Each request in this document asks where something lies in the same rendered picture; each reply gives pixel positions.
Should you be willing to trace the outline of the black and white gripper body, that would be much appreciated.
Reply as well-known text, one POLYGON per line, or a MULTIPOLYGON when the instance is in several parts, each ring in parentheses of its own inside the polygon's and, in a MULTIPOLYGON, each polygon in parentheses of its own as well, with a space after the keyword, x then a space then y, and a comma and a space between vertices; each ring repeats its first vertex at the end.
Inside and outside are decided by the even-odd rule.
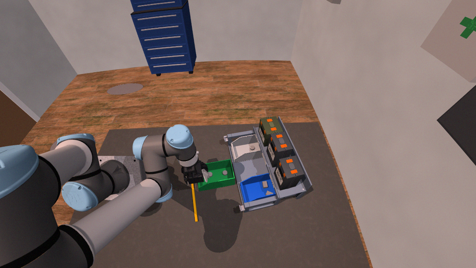
MULTIPOLYGON (((199 158, 198 158, 199 160, 199 158)), ((189 184, 194 184, 194 183, 199 183, 199 182, 204 182, 203 178, 203 173, 201 171, 201 160, 199 160, 192 166, 189 167, 183 167, 183 174, 184 174, 184 181, 188 185, 189 184)))

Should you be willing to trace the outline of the grey metal shelf rack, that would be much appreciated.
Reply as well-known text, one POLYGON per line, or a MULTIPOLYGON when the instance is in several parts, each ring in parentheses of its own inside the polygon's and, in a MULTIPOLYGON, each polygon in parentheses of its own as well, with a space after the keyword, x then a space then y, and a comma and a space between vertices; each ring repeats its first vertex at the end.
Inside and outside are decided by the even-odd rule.
POLYGON ((307 172, 306 172, 306 170, 303 166, 303 163, 302 163, 302 161, 299 157, 299 154, 297 153, 296 148, 294 147, 294 145, 292 143, 292 140, 290 139, 290 136, 289 136, 286 128, 284 127, 284 124, 281 121, 280 117, 278 117, 278 121, 281 125, 282 130, 286 133, 286 135, 289 139, 289 142, 292 145, 293 150, 292 150, 290 156, 295 156, 296 155, 296 158, 299 160, 299 163, 302 167, 304 175, 295 187, 280 190, 279 186, 278 186, 278 183, 276 181, 275 175, 274 175, 276 167, 272 167, 272 165, 269 161, 269 157, 268 157, 268 154, 266 152, 267 146, 264 147, 263 142, 262 142, 261 137, 260 137, 260 133, 258 132, 259 127, 253 127, 253 130, 250 130, 250 131, 232 133, 232 134, 228 134, 227 136, 224 136, 224 141, 228 142, 228 148, 229 148, 229 151, 231 153, 232 164, 233 164, 234 172, 235 172, 235 175, 236 175, 237 185, 238 185, 240 198, 241 198, 241 202, 242 202, 242 205, 241 206, 239 205, 240 211, 249 212, 249 211, 254 211, 254 210, 257 210, 257 209, 262 209, 262 208, 267 208, 267 207, 270 207, 270 206, 278 205, 278 203, 280 202, 281 199, 284 199, 284 198, 290 197, 290 196, 291 197, 295 196, 296 199, 299 199, 312 186, 311 180, 307 175, 307 172), (255 135, 256 136, 256 139, 257 139, 257 142, 260 146, 260 150, 261 150, 261 153, 262 153, 263 157, 258 158, 258 159, 252 159, 252 160, 247 160, 247 161, 236 163, 234 161, 234 157, 233 157, 232 150, 231 150, 232 138, 237 138, 237 137, 241 137, 241 136, 248 136, 248 135, 255 135), (266 174, 266 173, 269 173, 269 176, 270 176, 272 185, 274 187, 276 196, 266 197, 266 198, 263 198, 261 200, 244 202, 242 192, 241 192, 241 189, 240 189, 240 182, 250 178, 251 176, 261 175, 261 174, 266 174))

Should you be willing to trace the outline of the olive green tool case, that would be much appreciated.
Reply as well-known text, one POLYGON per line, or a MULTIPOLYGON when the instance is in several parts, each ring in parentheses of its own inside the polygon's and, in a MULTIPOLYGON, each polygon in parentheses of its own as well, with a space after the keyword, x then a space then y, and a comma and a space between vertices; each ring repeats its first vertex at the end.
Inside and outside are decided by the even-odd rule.
POLYGON ((264 147, 268 146, 269 136, 273 133, 283 132, 277 117, 267 117, 260 119, 260 126, 258 132, 264 147))

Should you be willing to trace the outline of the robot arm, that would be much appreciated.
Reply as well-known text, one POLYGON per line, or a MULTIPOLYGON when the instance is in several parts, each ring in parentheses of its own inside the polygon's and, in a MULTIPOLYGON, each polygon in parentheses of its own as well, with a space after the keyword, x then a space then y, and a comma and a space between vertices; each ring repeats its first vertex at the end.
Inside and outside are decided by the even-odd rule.
POLYGON ((29 145, 0 147, 0 268, 90 268, 95 255, 151 205, 171 199, 165 157, 176 156, 189 167, 199 154, 183 124, 138 137, 133 154, 143 160, 147 178, 76 223, 58 227, 52 206, 63 185, 64 201, 77 211, 129 186, 121 162, 100 165, 95 143, 91 134, 74 134, 40 155, 29 145))

